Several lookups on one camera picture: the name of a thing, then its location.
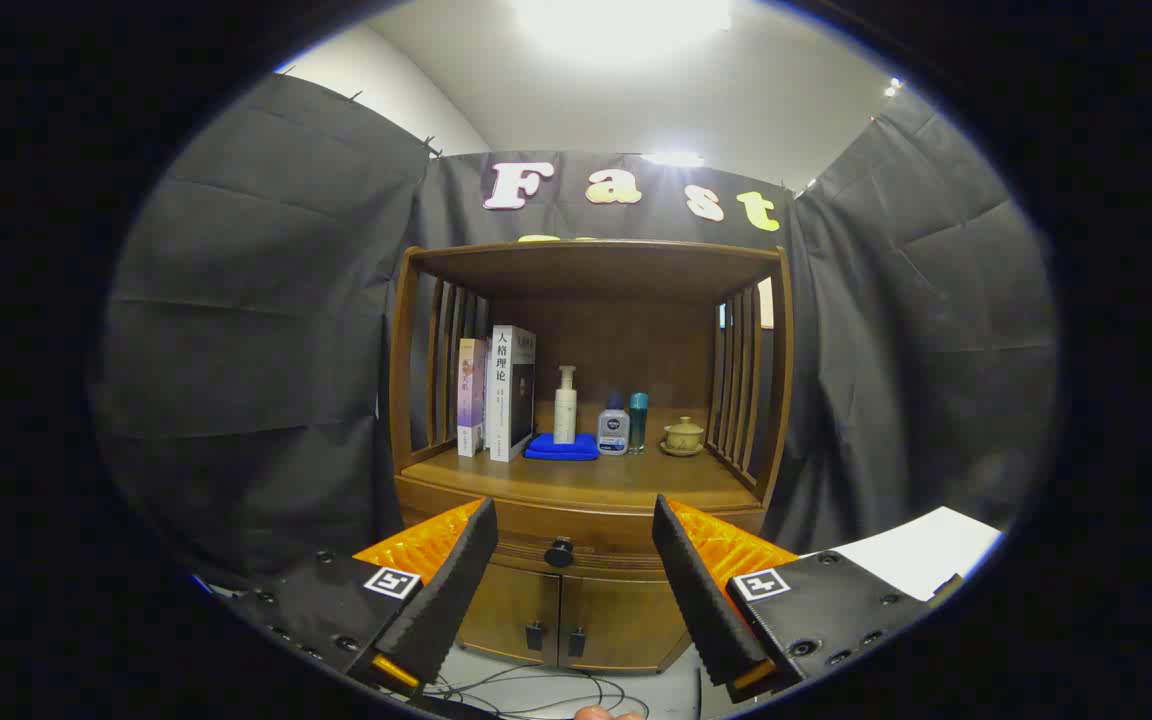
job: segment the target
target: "ceiling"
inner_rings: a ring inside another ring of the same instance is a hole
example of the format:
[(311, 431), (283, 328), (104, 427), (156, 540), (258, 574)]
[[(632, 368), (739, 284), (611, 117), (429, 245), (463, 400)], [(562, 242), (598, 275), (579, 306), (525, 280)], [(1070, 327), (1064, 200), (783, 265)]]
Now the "ceiling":
[[(801, 190), (886, 100), (886, 71), (773, 6), (733, 0), (727, 31), (650, 59), (591, 61), (539, 41), (513, 1), (412, 0), (369, 21), (493, 150), (691, 151)], [(591, 45), (634, 37), (615, 18), (599, 23), (605, 37)]]

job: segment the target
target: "finger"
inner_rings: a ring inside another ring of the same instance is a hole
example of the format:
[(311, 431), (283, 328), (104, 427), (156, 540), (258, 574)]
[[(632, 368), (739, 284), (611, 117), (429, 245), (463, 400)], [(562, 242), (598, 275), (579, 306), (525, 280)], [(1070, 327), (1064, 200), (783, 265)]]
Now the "finger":
[(589, 707), (577, 710), (576, 715), (573, 715), (573, 720), (612, 720), (612, 713), (602, 710), (602, 707), (590, 705)]

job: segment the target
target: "pump bottle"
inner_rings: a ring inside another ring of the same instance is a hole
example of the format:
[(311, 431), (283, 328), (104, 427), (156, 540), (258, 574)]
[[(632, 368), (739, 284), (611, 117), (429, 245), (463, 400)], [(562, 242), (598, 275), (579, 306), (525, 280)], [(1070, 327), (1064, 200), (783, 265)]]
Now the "pump bottle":
[(563, 374), (563, 381), (554, 391), (554, 445), (571, 445), (576, 442), (576, 365), (559, 365), (558, 372)]

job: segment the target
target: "black backdrop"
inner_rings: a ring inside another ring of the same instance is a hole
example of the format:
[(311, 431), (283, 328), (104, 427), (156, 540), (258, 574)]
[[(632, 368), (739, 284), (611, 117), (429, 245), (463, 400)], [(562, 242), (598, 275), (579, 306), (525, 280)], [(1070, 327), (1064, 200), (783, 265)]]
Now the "black backdrop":
[(401, 528), (392, 483), (372, 477), (376, 396), (385, 290), (427, 159), (347, 97), (270, 76), (147, 197), (92, 406), (119, 486), (212, 579)]
[[(797, 200), (637, 156), (426, 156), (346, 97), (270, 76), (147, 197), (114, 278), (93, 407), (120, 487), (211, 577), (242, 584), (401, 526), (385, 309), (403, 245), (548, 234), (787, 247), (794, 391), (763, 529), (787, 548), (855, 541), (946, 503), (1003, 525), (1032, 486), (1056, 377), (1043, 242), (914, 92)], [(511, 161), (556, 173), (523, 209), (484, 209), (493, 165)], [(631, 172), (641, 199), (586, 199), (601, 169)], [(687, 184), (717, 194), (722, 222), (687, 209)], [(773, 202), (775, 232), (746, 219), (736, 196), (749, 191)], [(418, 406), (424, 382), (410, 392)]]

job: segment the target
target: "folded blue towel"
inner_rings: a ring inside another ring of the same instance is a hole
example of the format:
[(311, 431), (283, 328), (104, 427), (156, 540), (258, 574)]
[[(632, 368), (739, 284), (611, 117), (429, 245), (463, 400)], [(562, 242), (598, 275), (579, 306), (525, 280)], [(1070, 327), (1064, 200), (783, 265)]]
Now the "folded blue towel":
[(589, 433), (576, 433), (571, 445), (554, 444), (554, 433), (540, 433), (522, 456), (531, 460), (598, 460), (598, 444)]

